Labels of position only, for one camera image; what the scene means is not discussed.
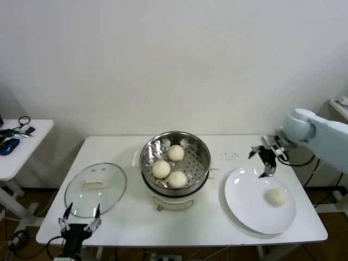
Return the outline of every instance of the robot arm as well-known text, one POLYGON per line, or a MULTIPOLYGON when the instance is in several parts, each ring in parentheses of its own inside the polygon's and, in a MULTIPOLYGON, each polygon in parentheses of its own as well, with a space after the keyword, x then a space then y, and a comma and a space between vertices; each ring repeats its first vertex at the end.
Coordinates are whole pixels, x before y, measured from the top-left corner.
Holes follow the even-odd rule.
POLYGON ((90 238, 95 230, 102 224, 100 218, 100 205, 98 205, 94 219, 89 224, 68 224, 67 219, 71 212, 72 203, 65 210, 63 218, 59 218, 61 236, 66 240, 63 253, 54 259, 54 261, 81 261, 80 249, 82 242, 90 238))
POLYGON ((262 146, 252 147, 249 158, 258 153, 265 164, 261 177, 272 176, 276 158, 287 161, 286 151, 298 145, 309 148, 321 160, 341 172, 348 172, 348 125, 325 120, 312 111, 295 109, 276 135, 262 137, 262 146))

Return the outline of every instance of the white wall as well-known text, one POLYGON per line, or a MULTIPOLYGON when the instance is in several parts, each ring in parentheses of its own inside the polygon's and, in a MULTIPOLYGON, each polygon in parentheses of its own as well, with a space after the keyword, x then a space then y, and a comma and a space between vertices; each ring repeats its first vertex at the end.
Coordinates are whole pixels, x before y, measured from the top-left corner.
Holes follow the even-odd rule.
POLYGON ((1 113, 56 123, 21 183, 58 186, 93 134, 266 133, 293 107, 318 111, 348 94, 347 13, 342 0, 2 1, 1 113))

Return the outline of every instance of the floor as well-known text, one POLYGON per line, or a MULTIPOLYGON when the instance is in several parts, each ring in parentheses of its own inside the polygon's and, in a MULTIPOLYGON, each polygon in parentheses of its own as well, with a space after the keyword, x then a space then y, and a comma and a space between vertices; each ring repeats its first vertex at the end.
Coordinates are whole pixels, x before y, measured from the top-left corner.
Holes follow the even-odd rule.
MULTIPOLYGON (((18 198, 18 201, 25 207, 28 207, 31 202, 40 202, 40 208, 37 213, 40 212, 48 203, 53 195, 51 191, 27 191, 25 197, 18 198)), ((308 196, 313 203, 318 203, 323 199, 328 192, 326 191, 309 191, 308 196)), ((334 199, 329 198, 325 203, 331 203, 334 199)), ((43 212, 41 216, 45 216, 47 211, 43 212)), ((16 218, 12 213, 8 213, 8 217, 16 218)), ((348 260, 348 219, 343 214, 320 214, 320 218, 323 221, 329 237, 326 241, 321 243, 310 243, 304 244, 294 250, 292 253, 288 254, 282 261, 344 261, 348 260)), ((11 235, 17 226, 16 221, 9 220, 7 222, 8 235, 11 235)), ((30 235, 35 235, 38 228, 30 227, 28 228, 28 233, 30 235)), ((5 221, 0 223, 0 245, 5 242, 5 221)), ((264 251, 271 251, 275 246, 264 247, 264 251)), ((43 248, 42 245, 36 243, 35 239, 31 239, 28 245, 18 251, 19 255, 23 257, 28 257, 40 251, 43 248)), ((58 256, 61 249, 60 247, 52 246, 50 247, 53 256, 58 256)), ((205 247, 205 248, 195 248, 195 247, 178 247, 178 248, 126 248, 119 247, 116 250, 117 259, 115 259, 115 249, 114 248, 104 248, 102 254, 102 261, 144 261, 149 260, 150 255, 142 253, 155 252, 157 254, 161 253, 172 253, 180 254, 183 256, 183 260, 187 260, 191 254, 198 251, 190 259, 205 259, 212 253, 221 250, 221 252, 209 258, 209 261, 217 260, 243 260, 243 261, 257 261, 258 255, 255 247, 245 246, 245 247, 230 247, 224 250, 223 247, 205 247)), ((96 254, 97 248, 87 248, 86 251, 91 254, 96 254)), ((6 245, 0 248, 0 261, 5 260, 6 255, 9 253, 6 245)), ((17 256, 8 256, 7 261, 10 260, 22 260, 17 256)), ((50 260, 46 251, 43 251, 38 256, 30 260, 50 260)))

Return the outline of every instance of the glass lid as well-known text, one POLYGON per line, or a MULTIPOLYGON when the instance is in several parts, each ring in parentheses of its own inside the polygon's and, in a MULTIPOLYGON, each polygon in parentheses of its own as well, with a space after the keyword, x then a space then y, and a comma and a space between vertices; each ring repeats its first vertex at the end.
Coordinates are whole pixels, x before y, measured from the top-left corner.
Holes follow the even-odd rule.
POLYGON ((65 205, 72 202, 71 213, 80 218, 91 218, 112 209, 126 189, 126 175, 117 165, 99 163, 87 167, 70 181, 65 191, 65 205))

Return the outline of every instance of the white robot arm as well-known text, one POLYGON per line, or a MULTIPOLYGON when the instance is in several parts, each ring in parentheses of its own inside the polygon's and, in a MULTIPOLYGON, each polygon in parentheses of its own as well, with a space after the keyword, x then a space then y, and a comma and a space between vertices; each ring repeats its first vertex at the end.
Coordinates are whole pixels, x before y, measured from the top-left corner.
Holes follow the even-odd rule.
POLYGON ((348 125, 325 120, 312 111, 295 109, 285 119, 276 135, 262 137, 262 146, 252 147, 250 156, 258 153, 265 164, 261 177, 272 176, 276 158, 287 161, 286 151, 302 145, 341 172, 348 172, 348 125))
POLYGON ((325 120, 312 111, 295 109, 282 131, 286 138, 309 148, 321 160, 348 173, 348 125, 325 120))

